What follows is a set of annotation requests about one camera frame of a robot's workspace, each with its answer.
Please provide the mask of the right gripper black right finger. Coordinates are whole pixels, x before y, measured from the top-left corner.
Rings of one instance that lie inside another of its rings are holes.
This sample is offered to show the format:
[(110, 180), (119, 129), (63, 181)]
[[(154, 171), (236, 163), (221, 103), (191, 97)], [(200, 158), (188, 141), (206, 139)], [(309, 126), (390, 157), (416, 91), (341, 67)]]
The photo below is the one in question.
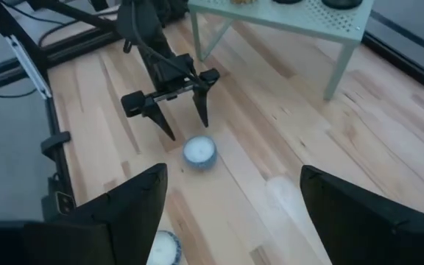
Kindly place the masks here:
[(333, 265), (424, 265), (424, 213), (304, 165), (303, 201)]

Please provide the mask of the green perforated metal riser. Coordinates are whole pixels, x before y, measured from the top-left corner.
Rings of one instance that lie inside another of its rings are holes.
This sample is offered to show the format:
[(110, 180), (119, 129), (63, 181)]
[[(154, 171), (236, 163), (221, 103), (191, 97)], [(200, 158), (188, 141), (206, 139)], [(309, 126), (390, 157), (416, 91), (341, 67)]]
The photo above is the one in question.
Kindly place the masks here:
[[(245, 21), (281, 29), (313, 38), (340, 43), (342, 50), (324, 98), (333, 98), (354, 50), (361, 43), (375, 0), (362, 0), (349, 10), (336, 10), (322, 0), (300, 0), (294, 4), (278, 4), (273, 0), (255, 0), (250, 4), (233, 4), (230, 0), (188, 0), (194, 48), (199, 60), (205, 60), (234, 21)], [(225, 18), (205, 51), (202, 50), (197, 15), (210, 13)]]

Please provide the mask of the black table clamp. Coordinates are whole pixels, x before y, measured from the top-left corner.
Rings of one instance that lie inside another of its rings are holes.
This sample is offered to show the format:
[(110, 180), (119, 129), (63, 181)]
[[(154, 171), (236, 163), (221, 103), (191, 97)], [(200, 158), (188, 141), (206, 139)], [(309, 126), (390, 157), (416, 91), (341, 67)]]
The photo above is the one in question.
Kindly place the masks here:
[(40, 149), (43, 155), (54, 160), (55, 153), (63, 147), (63, 144), (71, 140), (69, 131), (59, 132), (47, 138), (40, 143)]

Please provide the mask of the candle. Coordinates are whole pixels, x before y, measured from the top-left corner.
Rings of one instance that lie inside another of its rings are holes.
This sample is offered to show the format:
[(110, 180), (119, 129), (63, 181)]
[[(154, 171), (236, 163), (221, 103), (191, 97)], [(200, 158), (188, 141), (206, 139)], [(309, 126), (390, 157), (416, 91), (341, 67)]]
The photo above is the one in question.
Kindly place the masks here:
[(159, 230), (155, 234), (146, 265), (180, 265), (181, 255), (179, 238), (170, 231)]
[(183, 158), (193, 169), (209, 170), (217, 160), (215, 142), (206, 135), (190, 138), (183, 145)]

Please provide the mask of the silver aluminium bar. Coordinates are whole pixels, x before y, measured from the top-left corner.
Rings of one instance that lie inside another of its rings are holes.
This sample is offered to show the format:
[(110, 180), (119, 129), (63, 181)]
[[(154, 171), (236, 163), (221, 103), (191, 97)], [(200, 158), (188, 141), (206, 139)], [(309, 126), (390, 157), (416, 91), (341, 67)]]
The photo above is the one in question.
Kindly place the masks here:
[(27, 73), (28, 77), (31, 79), (38, 93), (42, 96), (43, 99), (51, 99), (52, 93), (49, 86), (47, 85), (47, 82), (37, 69), (35, 63), (29, 56), (29, 53), (26, 51), (21, 42), (14, 35), (5, 37), (5, 40), (10, 45), (10, 48), (14, 52), (15, 56), (17, 57), (22, 68)]

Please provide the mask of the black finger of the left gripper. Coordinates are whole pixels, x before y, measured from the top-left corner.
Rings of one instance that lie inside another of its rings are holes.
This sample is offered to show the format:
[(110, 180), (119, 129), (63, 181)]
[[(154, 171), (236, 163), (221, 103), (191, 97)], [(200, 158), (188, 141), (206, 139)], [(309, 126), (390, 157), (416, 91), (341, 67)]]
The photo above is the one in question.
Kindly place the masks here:
[(132, 118), (141, 115), (151, 119), (162, 131), (167, 134), (173, 141), (176, 140), (175, 135), (169, 126), (163, 112), (161, 111), (158, 103), (155, 101), (154, 94), (150, 93), (145, 95), (142, 91), (136, 91), (124, 95), (121, 98), (121, 106), (125, 112), (126, 117)]
[(193, 101), (197, 109), (199, 117), (205, 127), (208, 127), (208, 107), (207, 97), (208, 92), (213, 85), (220, 78), (220, 73), (216, 68), (211, 68), (207, 71), (203, 71), (199, 74), (197, 79), (199, 82), (193, 87)]

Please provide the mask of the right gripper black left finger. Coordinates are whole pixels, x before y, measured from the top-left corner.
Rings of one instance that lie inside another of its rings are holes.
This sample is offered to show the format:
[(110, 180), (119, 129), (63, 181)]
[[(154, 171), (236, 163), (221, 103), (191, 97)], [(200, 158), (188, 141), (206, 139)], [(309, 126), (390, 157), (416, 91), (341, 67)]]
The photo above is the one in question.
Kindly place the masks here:
[(24, 226), (32, 265), (146, 265), (163, 213), (167, 165), (157, 163), (67, 216)]

